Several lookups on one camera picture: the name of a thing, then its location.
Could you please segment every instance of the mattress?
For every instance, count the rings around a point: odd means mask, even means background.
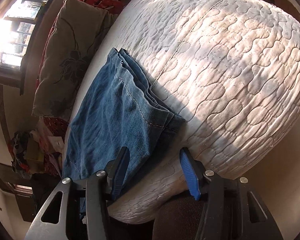
[[[149,221],[187,189],[181,147],[235,179],[300,114],[300,24],[262,0],[132,0],[95,54],[71,119],[112,47],[126,49],[153,92],[186,119],[161,163],[109,206],[120,221]]]

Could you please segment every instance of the red cloth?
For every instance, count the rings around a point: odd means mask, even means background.
[[[93,7],[98,7],[104,10],[108,10],[109,13],[111,14],[120,14],[124,8],[124,3],[121,2],[120,0],[79,0],[82,2],[85,2]],[[44,62],[44,58],[46,55],[46,48],[47,48],[47,44],[49,41],[49,38],[51,36],[51,34],[54,31],[54,26],[55,26],[56,20],[54,21],[46,44],[44,46],[43,49],[43,53],[42,53],[42,58],[41,58],[41,62],[40,62],[40,66],[39,66],[39,75],[43,66],[43,62]],[[39,77],[37,78],[37,82],[36,82],[36,88],[38,88],[39,86]],[[68,122],[66,122],[65,120],[62,120],[60,118],[54,118],[54,117],[44,117],[43,118],[44,123],[46,124],[46,126],[49,128],[49,130],[53,133],[54,136],[61,136],[62,139],[65,139],[65,135],[66,135],[66,130],[68,127]]]

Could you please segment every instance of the blue cloth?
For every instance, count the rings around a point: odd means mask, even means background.
[[[85,179],[104,169],[121,147],[130,150],[126,184],[151,155],[157,163],[184,119],[149,88],[140,66],[124,49],[112,49],[70,124],[63,177]]]

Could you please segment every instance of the silver bolt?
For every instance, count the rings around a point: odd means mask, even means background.
[[[248,183],[248,179],[246,177],[241,177],[240,182],[241,183]]]
[[[103,171],[103,170],[97,171],[97,173],[96,173],[96,175],[97,175],[98,177],[103,177],[103,176],[105,176],[105,174],[106,174],[106,172]]]
[[[62,183],[63,183],[63,184],[68,184],[70,181],[71,181],[70,178],[64,178],[64,179],[62,180]]]
[[[206,175],[207,176],[213,176],[214,175],[214,172],[212,170],[206,170]]]

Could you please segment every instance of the beige pillow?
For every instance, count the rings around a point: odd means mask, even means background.
[[[47,43],[34,116],[69,120],[90,61],[117,17],[79,0],[65,1]]]

